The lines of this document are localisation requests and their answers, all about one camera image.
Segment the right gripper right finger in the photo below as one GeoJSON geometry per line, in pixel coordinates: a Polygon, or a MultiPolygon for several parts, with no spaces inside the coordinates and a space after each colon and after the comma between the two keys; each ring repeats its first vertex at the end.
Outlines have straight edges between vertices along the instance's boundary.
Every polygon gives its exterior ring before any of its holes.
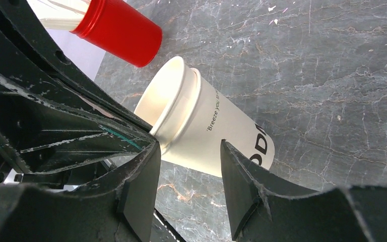
{"type": "Polygon", "coordinates": [[[220,147],[233,241],[387,241],[387,185],[315,191],[220,147]]]}

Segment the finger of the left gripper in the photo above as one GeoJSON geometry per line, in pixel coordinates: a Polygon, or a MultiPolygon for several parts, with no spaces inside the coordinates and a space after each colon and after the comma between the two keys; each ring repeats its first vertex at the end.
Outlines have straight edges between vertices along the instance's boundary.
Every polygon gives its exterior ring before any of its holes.
{"type": "Polygon", "coordinates": [[[0,1],[0,183],[10,169],[52,174],[154,145],[151,126],[58,47],[26,1],[0,1]]]}

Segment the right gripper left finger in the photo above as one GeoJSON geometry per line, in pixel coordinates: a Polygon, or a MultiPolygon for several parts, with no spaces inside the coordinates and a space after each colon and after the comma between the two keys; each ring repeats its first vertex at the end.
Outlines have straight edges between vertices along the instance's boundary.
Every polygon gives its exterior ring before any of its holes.
{"type": "Polygon", "coordinates": [[[149,241],[160,164],[154,142],[71,192],[0,185],[0,241],[149,241]]]}

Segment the white paper coffee cup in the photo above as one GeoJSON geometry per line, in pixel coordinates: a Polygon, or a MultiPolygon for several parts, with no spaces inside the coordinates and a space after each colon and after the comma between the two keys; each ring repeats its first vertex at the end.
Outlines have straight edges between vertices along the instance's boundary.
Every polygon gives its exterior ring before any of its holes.
{"type": "Polygon", "coordinates": [[[135,115],[152,126],[166,162],[221,177],[220,144],[226,140],[263,168],[273,164],[275,145],[265,129],[180,56],[157,72],[135,115]]]}

